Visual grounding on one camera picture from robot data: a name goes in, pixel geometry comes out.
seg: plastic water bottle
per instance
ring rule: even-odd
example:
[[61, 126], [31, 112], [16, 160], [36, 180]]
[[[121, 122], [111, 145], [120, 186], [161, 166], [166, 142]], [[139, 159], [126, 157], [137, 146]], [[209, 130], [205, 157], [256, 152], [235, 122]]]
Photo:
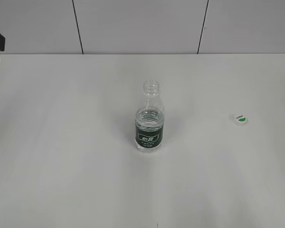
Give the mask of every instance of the plastic water bottle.
[[136, 112], [135, 142], [145, 153], [157, 150], [162, 143], [164, 106], [160, 97], [160, 85], [148, 80], [143, 84], [144, 102]]

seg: white table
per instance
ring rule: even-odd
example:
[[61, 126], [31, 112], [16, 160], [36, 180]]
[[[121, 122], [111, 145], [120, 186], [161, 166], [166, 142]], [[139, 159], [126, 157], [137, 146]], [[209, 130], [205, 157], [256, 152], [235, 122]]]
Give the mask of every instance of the white table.
[[[149, 78], [151, 155], [134, 145]], [[285, 228], [285, 55], [1, 56], [0, 228], [157, 224]]]

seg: water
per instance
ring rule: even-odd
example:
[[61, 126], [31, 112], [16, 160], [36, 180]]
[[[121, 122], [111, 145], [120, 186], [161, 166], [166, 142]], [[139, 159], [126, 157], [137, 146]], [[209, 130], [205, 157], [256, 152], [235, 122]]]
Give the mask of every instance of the water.
[[158, 149], [162, 143], [162, 128], [164, 124], [164, 114], [157, 108], [141, 108], [137, 111], [136, 113], [136, 119], [135, 119], [135, 125], [136, 125], [136, 137], [139, 132], [142, 136], [147, 135], [149, 138], [152, 139], [154, 138], [153, 135], [157, 137], [154, 138], [156, 142], [151, 148], [146, 148], [141, 146], [138, 142], [141, 142], [142, 140], [135, 140], [136, 146], [138, 149], [142, 152], [152, 152]]

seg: white bottle cap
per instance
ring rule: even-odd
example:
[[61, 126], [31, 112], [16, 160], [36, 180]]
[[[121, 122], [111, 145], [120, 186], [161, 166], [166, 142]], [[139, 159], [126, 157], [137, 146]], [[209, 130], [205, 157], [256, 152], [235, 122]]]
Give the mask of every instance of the white bottle cap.
[[236, 114], [234, 115], [234, 122], [237, 125], [244, 126], [248, 123], [248, 119], [243, 114]]

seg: green label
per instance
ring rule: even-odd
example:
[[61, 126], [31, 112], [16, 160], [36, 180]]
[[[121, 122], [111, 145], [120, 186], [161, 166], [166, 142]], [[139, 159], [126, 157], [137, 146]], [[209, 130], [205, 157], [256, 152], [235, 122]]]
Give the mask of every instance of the green label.
[[136, 141], [139, 145], [145, 148], [153, 148], [158, 146], [162, 141], [162, 130], [161, 127], [159, 130], [155, 132], [146, 132], [144, 130], [139, 129], [136, 126]]

